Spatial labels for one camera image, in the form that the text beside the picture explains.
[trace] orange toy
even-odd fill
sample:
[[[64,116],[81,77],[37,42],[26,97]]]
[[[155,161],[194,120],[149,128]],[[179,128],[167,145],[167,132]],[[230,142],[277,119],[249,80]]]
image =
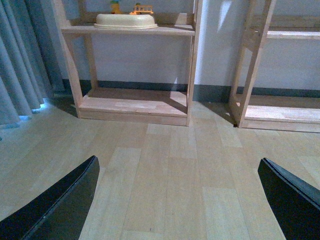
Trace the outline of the orange toy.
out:
[[[139,3],[137,3],[134,6],[133,11],[130,12],[130,15],[138,15],[141,13],[153,14],[154,12],[152,11],[152,5],[140,5]]]

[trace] wooden frame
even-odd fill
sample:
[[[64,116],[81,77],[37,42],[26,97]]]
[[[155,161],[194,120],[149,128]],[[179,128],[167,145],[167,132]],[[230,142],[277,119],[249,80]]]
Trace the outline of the wooden frame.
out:
[[[236,125],[239,128],[319,133],[320,99],[252,96],[267,39],[320,40],[320,17],[273,16],[277,0],[264,2],[262,15],[256,16],[256,0],[250,0],[246,16],[242,45],[229,97],[229,106]],[[243,94],[237,94],[246,49],[252,52],[252,56]]]
[[[123,30],[95,28],[93,24],[95,17],[106,12],[87,12],[85,0],[78,0],[80,18],[72,20],[66,17],[63,1],[53,0],[78,118],[188,126],[196,73],[202,0],[195,0],[194,3],[194,13],[155,13],[154,18],[159,25],[158,28]],[[100,88],[92,34],[165,35],[190,38],[187,92]],[[73,50],[73,40],[79,37],[84,37],[91,76],[91,91],[86,96],[82,96]]]

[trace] dark baseboard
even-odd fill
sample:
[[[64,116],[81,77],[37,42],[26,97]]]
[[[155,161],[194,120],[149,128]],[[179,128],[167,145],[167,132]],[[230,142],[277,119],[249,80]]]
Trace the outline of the dark baseboard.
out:
[[[63,80],[66,94],[72,94],[68,79]],[[90,81],[80,80],[82,94],[87,94],[91,89]],[[102,88],[119,88],[119,89],[142,89],[156,91],[178,91],[186,92],[186,84],[171,83],[152,83],[152,82],[126,82],[126,81],[99,81]],[[195,85],[193,91],[193,100],[197,102],[227,103],[229,100],[231,87],[216,85]],[[242,94],[244,88],[238,87],[237,93]],[[253,95],[283,96],[283,97],[307,97],[320,98],[320,90],[304,89],[281,89],[281,88],[264,88],[254,87]]]

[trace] shelf board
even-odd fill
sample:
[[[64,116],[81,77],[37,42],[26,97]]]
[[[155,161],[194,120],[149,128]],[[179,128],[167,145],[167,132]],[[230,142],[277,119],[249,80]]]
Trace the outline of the shelf board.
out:
[[[131,35],[170,35],[170,36],[194,36],[195,30],[191,25],[159,25],[150,29],[107,29],[94,27],[93,23],[83,23],[76,26],[61,28],[65,34],[131,34]]]
[[[252,95],[245,120],[320,124],[320,98]]]
[[[95,88],[83,97],[80,111],[187,118],[187,94],[121,88]]]
[[[271,27],[267,38],[320,40],[320,28]]]

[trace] bottom shelf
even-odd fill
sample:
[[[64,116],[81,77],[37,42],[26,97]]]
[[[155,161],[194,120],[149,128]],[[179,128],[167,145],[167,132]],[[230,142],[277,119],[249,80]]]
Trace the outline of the bottom shelf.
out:
[[[252,95],[241,126],[319,133],[320,98]]]
[[[78,107],[80,118],[187,125],[187,94],[121,88],[95,88]]]

